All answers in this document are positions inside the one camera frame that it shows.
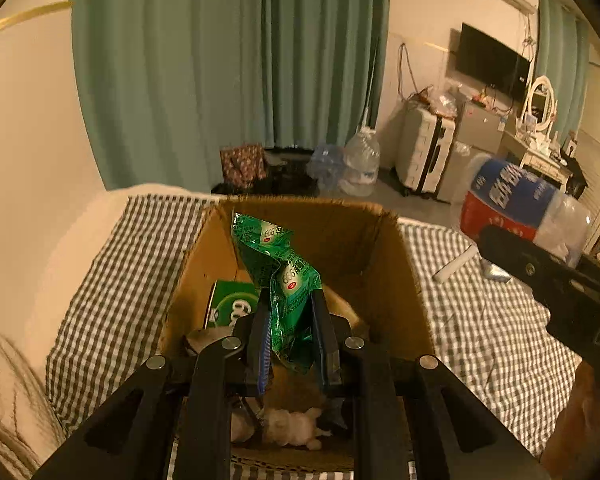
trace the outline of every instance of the cardboard box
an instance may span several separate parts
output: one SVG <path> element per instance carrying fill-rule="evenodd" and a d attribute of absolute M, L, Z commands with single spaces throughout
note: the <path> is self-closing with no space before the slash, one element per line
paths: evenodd
<path fill-rule="evenodd" d="M 250 281 L 231 239 L 232 211 L 294 231 L 292 247 L 320 272 L 332 312 L 353 309 L 368 324 L 371 340 L 391 354 L 414 359 L 432 353 L 420 289 L 394 214 L 370 203 L 288 197 L 232 197 L 208 214 L 189 253 L 160 336 L 160 352 L 174 355 L 183 336 L 201 328 L 216 280 Z M 296 376 L 278 366 L 266 405 L 288 410 L 319 406 L 312 375 Z M 296 471 L 341 471 L 353 467 L 352 443 L 324 438 L 323 450 L 234 447 L 248 465 Z"/>

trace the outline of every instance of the gray and white checkered fabric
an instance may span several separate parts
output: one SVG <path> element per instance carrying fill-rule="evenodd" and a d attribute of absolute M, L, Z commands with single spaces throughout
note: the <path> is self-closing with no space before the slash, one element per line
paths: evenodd
<path fill-rule="evenodd" d="M 46 393 L 67 433 L 154 354 L 184 251 L 211 201 L 138 196 L 70 303 L 46 364 Z M 431 275 L 467 243 L 448 230 L 404 227 L 439 357 L 534 453 L 566 403 L 574 356 L 544 330 L 546 311 L 515 284 L 487 282 L 472 260 L 445 285 Z M 410 473 L 414 478 L 413 463 Z M 232 463 L 232 479 L 347 480 Z"/>
<path fill-rule="evenodd" d="M 463 253 L 462 235 L 404 225 L 436 355 L 538 456 L 566 405 L 578 358 L 545 330 L 548 310 L 519 282 L 482 277 L 475 256 L 445 283 L 432 276 Z"/>
<path fill-rule="evenodd" d="M 207 200 L 137 196 L 95 257 L 46 359 L 46 395 L 67 433 L 155 353 Z"/>

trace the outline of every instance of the gold wall trim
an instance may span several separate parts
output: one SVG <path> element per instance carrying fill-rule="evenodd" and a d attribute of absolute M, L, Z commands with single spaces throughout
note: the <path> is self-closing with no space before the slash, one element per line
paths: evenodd
<path fill-rule="evenodd" d="M 449 49 L 446 46 L 439 46 L 435 43 L 428 43 L 427 41 L 423 41 L 422 43 L 424 43 L 427 46 L 430 46 L 431 48 L 435 48 L 441 52 L 449 52 Z"/>
<path fill-rule="evenodd" d="M 33 9 L 24 10 L 18 12 L 13 16 L 8 16 L 0 20 L 0 31 L 8 27 L 13 27 L 18 23 L 26 22 L 38 16 L 44 14 L 51 14 L 52 12 L 58 12 L 58 10 L 70 9 L 73 4 L 71 2 L 55 2 L 52 4 L 46 4 L 40 7 L 34 7 Z"/>

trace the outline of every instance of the white plush toy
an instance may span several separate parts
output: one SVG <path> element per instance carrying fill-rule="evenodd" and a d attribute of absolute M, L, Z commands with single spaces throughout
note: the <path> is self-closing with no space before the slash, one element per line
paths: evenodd
<path fill-rule="evenodd" d="M 331 436 L 331 431 L 323 431 L 315 425 L 320 416 L 320 408 L 309 408 L 304 413 L 267 408 L 264 410 L 264 442 L 279 446 L 307 446 L 309 450 L 322 448 L 318 436 Z"/>

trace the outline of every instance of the water bottle label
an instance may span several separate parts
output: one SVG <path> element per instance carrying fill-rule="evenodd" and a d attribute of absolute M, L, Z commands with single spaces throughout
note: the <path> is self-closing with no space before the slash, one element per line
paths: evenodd
<path fill-rule="evenodd" d="M 377 178 L 378 170 L 360 172 L 360 184 L 373 184 Z"/>
<path fill-rule="evenodd" d="M 557 189 L 519 166 L 491 158 L 476 173 L 464 198 L 460 230 L 477 240 L 495 224 L 533 240 Z"/>

